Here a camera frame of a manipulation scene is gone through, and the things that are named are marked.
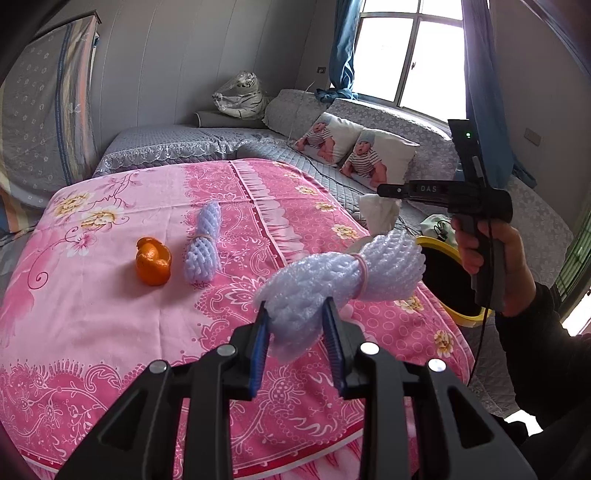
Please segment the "baby print pillow near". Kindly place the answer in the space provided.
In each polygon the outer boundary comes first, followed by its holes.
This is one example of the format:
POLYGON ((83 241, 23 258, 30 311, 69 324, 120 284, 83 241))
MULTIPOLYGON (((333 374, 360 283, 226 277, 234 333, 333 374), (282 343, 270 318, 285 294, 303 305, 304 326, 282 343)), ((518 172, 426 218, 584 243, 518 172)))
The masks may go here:
POLYGON ((399 135, 363 129, 339 171, 373 191, 381 184, 401 184, 419 148, 399 135))

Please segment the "green cloth on sofa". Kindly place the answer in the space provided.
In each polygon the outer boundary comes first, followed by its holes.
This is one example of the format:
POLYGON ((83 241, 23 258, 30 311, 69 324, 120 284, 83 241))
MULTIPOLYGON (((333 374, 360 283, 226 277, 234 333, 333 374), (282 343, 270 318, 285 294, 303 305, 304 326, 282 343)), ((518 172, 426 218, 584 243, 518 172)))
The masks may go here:
POLYGON ((451 246, 457 245, 456 233, 451 219, 446 215, 430 215, 420 223, 420 231, 423 236, 435 238, 451 246))

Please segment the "pink floral table cloth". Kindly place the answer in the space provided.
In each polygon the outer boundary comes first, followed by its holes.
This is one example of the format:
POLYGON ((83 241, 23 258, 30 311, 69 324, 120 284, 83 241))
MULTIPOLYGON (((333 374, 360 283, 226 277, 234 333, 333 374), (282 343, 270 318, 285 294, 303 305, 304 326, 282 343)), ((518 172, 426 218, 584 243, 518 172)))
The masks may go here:
MULTIPOLYGON (((287 263, 365 237, 328 189, 260 159, 164 166, 63 188, 29 238, 1 307, 1 423, 28 466, 53 479, 108 407, 155 359, 172 366, 256 318, 252 298, 287 263), (195 216, 221 205, 221 268, 184 281, 195 216), (136 242, 172 254, 161 287, 135 273, 136 242)), ((347 306, 346 319, 403 361, 443 359, 467 382, 474 357, 424 284, 408 300, 347 306)), ((266 361, 252 402, 230 403, 235 478, 356 479, 363 403, 342 401, 321 342, 266 361)))

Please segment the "yellow rimmed trash bin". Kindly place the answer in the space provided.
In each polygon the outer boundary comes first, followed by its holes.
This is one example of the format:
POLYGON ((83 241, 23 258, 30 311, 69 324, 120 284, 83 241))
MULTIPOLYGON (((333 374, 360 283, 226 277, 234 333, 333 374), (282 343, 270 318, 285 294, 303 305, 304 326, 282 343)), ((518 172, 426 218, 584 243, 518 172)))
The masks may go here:
POLYGON ((440 301, 456 324, 476 328, 483 324, 485 311, 475 301, 471 276, 465 271, 457 248, 428 236, 418 236, 425 256, 423 283, 440 301))

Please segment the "blue curtain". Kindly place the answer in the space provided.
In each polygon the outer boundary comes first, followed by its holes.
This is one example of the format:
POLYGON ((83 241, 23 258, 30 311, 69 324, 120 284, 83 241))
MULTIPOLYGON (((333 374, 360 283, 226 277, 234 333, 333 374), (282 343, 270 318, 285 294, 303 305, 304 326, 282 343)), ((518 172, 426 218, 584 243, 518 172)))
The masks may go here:
POLYGON ((362 7, 361 0, 339 0, 335 5, 335 29, 329 57, 331 87, 315 91, 315 97, 321 103, 332 104, 339 98, 356 99, 356 93, 353 91, 353 57, 362 7))
POLYGON ((465 0, 461 5, 466 112, 478 131, 488 180, 492 186, 504 188, 515 176, 533 188, 537 185, 535 178, 519 162, 510 144, 497 76, 490 8, 483 0, 465 0))

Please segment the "baby print pillow far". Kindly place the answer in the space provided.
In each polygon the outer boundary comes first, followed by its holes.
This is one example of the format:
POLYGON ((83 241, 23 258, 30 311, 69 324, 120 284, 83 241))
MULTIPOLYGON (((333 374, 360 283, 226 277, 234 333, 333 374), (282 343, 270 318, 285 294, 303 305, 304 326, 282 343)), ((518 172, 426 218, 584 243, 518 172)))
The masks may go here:
POLYGON ((337 167, 349 155, 362 131, 362 125, 325 112, 294 142, 294 149, 337 167))

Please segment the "white tiger plush toy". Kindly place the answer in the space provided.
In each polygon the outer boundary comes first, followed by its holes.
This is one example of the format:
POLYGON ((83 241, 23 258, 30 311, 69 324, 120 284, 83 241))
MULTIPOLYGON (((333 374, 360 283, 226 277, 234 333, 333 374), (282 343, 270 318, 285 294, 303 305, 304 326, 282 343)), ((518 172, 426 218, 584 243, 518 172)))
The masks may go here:
POLYGON ((249 71, 228 80, 212 94, 212 99, 219 112, 240 120, 262 119, 267 105, 259 78, 249 71))

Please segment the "grey quilted sofa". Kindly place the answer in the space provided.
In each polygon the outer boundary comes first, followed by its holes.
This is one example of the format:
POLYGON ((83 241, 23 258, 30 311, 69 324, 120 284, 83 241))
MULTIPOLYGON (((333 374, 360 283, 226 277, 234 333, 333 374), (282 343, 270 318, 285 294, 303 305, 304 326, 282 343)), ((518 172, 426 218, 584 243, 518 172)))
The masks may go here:
MULTIPOLYGON (((118 133, 106 147, 93 177, 156 166, 214 160, 260 158, 280 162, 311 175, 329 190, 356 222, 366 226, 360 214, 359 198, 370 193, 370 178, 342 174, 341 160, 329 162, 332 143, 315 131, 322 114, 397 135, 411 147, 414 156, 402 167, 404 180, 452 180, 460 160, 449 130, 410 114, 395 113, 384 107, 373 107, 359 101, 338 99, 331 106, 318 101, 315 94, 303 90, 283 89, 262 118, 242 120, 213 110, 195 111, 183 126, 141 126, 118 133)), ((512 197, 512 225, 520 232, 527 262, 534 279, 548 287, 554 284, 565 260, 573 234, 565 221, 531 187, 511 176, 506 190, 512 197)), ((494 320, 486 326, 483 351, 477 365, 472 390, 493 414, 507 417, 518 410, 514 387, 494 320)))

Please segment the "small purple foam net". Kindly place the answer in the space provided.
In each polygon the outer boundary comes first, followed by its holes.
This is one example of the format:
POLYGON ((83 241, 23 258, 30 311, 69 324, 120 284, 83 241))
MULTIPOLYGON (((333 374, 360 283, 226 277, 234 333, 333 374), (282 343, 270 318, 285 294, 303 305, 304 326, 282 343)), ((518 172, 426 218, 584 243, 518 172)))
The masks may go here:
POLYGON ((183 276, 190 284, 208 283, 221 266, 217 249, 221 234, 221 205, 216 200, 208 201, 197 212, 195 220, 194 236, 183 261, 183 276))

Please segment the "striped grey cloth cover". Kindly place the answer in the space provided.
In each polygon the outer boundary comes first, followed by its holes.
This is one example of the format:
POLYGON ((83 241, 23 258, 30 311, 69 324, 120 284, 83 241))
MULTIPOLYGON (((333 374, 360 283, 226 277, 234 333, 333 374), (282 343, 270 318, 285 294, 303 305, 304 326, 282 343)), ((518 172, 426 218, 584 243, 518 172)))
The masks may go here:
POLYGON ((97 163, 90 85, 99 17, 91 12, 30 42, 1 86, 1 232, 33 227, 60 189, 97 163))

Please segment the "grey rolled cushion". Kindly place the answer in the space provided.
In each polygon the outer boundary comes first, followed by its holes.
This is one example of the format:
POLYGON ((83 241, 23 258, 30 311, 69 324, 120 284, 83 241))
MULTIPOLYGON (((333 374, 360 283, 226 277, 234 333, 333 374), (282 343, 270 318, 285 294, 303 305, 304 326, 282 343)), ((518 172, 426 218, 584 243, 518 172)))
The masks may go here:
POLYGON ((260 119, 239 119, 219 111, 200 110, 194 113, 193 125, 197 128, 249 128, 264 129, 260 119))

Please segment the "window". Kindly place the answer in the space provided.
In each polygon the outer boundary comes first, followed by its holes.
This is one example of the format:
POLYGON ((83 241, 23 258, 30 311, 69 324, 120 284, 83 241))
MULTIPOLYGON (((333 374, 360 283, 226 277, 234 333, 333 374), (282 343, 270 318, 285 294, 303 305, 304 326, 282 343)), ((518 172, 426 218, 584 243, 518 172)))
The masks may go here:
POLYGON ((441 122, 466 117, 460 1, 363 2, 353 59, 363 98, 441 122))

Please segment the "baby print pillow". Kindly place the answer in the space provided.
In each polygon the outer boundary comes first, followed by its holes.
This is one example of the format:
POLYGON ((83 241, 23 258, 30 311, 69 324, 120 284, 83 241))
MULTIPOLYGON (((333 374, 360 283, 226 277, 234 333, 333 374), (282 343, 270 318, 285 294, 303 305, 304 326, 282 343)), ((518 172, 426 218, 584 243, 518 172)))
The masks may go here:
POLYGON ((325 112, 294 142, 294 149, 337 167, 349 155, 362 131, 362 125, 325 112))
POLYGON ((363 129, 339 171, 373 191, 381 184, 401 184, 419 148, 399 135, 363 129))

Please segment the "blue curtain right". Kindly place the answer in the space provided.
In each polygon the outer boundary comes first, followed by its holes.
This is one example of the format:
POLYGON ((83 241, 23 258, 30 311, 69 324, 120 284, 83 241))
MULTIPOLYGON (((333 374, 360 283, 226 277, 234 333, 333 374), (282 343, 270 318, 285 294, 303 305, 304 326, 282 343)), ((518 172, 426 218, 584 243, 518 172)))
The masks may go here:
POLYGON ((497 76, 490 8, 483 0, 465 0, 461 5, 466 112, 478 131, 488 180, 492 186, 504 188, 515 176, 533 188, 537 185, 535 178, 519 162, 510 144, 497 76))

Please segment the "large purple foam net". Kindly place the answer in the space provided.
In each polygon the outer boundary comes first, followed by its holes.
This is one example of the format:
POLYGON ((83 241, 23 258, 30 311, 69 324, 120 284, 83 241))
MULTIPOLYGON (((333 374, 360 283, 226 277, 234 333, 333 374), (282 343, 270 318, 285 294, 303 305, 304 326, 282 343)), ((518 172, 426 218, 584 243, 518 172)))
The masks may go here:
POLYGON ((332 298, 383 302, 412 296, 425 256, 405 231, 365 237, 345 252, 311 254, 273 274, 253 304, 270 316, 270 352, 283 363, 300 358, 322 334, 322 305, 332 298))

